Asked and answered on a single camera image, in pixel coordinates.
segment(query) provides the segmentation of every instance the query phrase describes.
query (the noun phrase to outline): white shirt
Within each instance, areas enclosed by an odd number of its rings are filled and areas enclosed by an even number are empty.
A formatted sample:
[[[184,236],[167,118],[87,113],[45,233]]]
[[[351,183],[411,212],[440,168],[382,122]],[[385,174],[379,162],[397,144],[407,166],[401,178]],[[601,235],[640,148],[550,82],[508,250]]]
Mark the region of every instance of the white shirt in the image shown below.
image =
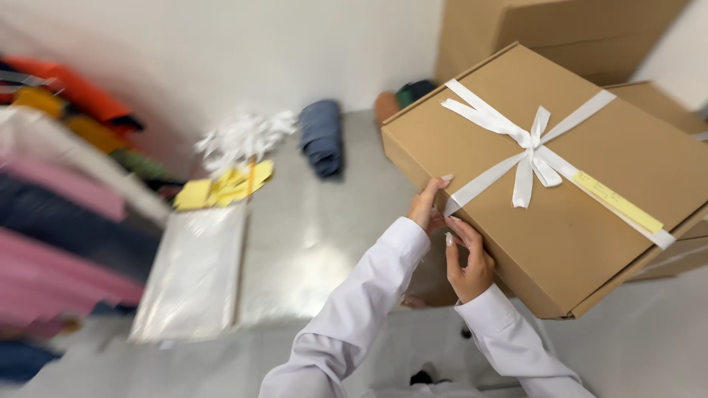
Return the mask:
[[[371,346],[386,315],[400,300],[411,275],[430,248],[426,233],[399,218],[369,249],[295,337],[290,359],[263,379],[260,398],[345,398],[342,380]],[[543,348],[536,331],[496,285],[455,307],[479,350],[502,376],[518,377],[529,398],[589,398],[578,376]],[[382,390],[366,397],[483,397],[452,383]]]

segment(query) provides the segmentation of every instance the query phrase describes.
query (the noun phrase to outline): pink fabric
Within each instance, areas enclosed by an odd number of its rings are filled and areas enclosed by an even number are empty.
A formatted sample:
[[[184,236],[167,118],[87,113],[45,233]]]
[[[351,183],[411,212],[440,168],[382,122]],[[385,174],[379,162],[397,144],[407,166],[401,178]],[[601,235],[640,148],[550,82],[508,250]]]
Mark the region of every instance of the pink fabric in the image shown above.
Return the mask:
[[[0,228],[0,323],[51,329],[52,319],[85,317],[101,301],[137,305],[143,288],[101,265]]]
[[[104,186],[63,169],[56,164],[16,155],[0,159],[3,171],[20,180],[42,186],[87,210],[110,220],[125,219],[125,200]]]

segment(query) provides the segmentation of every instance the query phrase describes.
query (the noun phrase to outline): stainless steel table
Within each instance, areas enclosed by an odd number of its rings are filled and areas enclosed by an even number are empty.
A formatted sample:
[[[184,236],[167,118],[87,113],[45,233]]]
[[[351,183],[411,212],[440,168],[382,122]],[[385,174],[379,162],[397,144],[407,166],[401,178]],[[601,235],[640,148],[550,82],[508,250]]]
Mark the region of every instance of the stainless steel table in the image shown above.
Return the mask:
[[[340,176],[318,178],[297,148],[297,133],[270,155],[273,179],[250,203],[237,327],[312,318],[381,233],[407,213],[417,190],[384,155],[373,113],[347,114],[343,127]],[[434,234],[433,250],[409,288],[433,305],[455,298],[443,239]]]

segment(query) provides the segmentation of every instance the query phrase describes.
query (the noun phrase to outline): rolled blue fabric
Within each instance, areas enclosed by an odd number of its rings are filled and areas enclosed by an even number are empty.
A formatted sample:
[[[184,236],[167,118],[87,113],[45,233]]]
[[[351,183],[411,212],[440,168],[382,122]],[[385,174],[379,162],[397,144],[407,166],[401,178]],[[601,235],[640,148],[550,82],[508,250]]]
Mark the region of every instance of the rolled blue fabric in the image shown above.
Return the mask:
[[[342,125],[339,105],[322,100],[307,106],[299,117],[300,147],[318,176],[339,170],[342,162]]]

